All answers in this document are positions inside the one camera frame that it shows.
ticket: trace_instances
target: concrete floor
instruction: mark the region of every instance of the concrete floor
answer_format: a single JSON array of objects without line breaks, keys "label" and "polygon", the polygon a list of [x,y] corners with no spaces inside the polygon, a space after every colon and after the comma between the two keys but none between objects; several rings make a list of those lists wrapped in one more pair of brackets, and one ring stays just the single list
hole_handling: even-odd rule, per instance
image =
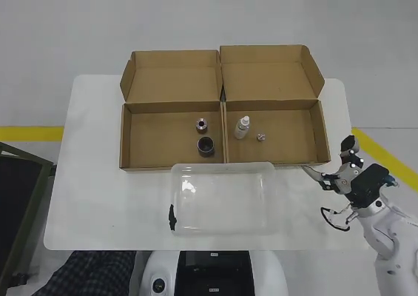
[{"label": "concrete floor", "polygon": [[[132,50],[222,44],[306,44],[352,125],[418,172],[417,0],[0,1],[0,126],[64,125],[74,77],[120,74]],[[59,143],[13,145],[58,160]],[[418,216],[415,192],[391,195]],[[371,250],[277,254],[292,295],[379,294]],[[36,260],[45,275],[65,258]]]}]

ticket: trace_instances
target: transparent plastic tray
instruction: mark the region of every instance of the transparent plastic tray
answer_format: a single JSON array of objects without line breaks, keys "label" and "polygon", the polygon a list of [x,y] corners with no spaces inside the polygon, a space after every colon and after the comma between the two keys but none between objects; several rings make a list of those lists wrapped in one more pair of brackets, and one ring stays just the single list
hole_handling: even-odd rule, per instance
[{"label": "transparent plastic tray", "polygon": [[259,235],[276,230],[275,170],[269,162],[176,164],[171,178],[174,235]]}]

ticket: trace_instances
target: white table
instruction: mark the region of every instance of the white table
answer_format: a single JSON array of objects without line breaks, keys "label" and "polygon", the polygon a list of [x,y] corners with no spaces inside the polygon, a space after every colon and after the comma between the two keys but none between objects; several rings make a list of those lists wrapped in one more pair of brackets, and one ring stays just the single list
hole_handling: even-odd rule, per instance
[{"label": "white table", "polygon": [[[286,196],[283,231],[275,235],[185,238],[168,226],[169,172],[118,168],[121,105],[119,75],[81,75],[74,80],[59,154],[44,244],[48,249],[366,249],[357,224],[332,229],[320,207],[342,209],[347,200],[323,192],[299,168],[279,169]],[[340,166],[340,142],[351,124],[343,83],[327,79],[320,94],[332,161]]]}]

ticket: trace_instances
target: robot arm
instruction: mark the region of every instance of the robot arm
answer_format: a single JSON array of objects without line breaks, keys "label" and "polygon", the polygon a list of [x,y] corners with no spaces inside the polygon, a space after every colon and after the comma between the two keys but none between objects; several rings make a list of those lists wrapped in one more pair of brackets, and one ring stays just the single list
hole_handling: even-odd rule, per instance
[{"label": "robot arm", "polygon": [[381,193],[384,186],[398,183],[379,164],[363,170],[364,161],[357,156],[360,145],[353,135],[342,142],[341,150],[342,166],[334,174],[303,166],[322,189],[334,190],[350,202],[352,213],[344,225],[333,224],[332,217],[340,212],[331,209],[321,208],[324,219],[342,231],[348,231],[355,219],[360,222],[365,239],[378,253],[374,266],[382,296],[418,296],[418,221]]}]

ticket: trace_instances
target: white bottle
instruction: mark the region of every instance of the white bottle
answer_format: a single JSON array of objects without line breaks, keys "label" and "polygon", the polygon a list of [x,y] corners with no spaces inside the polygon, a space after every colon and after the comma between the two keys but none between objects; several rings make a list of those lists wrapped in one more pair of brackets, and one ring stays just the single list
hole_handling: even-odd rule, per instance
[{"label": "white bottle", "polygon": [[235,137],[238,140],[242,139],[243,137],[245,137],[249,128],[250,128],[250,117],[245,116],[245,117],[241,118],[237,122],[237,126],[235,127]]}]

